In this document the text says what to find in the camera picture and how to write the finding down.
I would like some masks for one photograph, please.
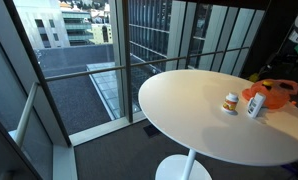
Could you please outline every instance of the plastic bag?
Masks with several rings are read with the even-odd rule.
[[[264,105],[269,109],[278,109],[284,106],[289,100],[290,95],[298,93],[298,83],[290,80],[264,79],[254,83],[250,88],[242,91],[242,96],[249,101],[257,92],[266,95]]]

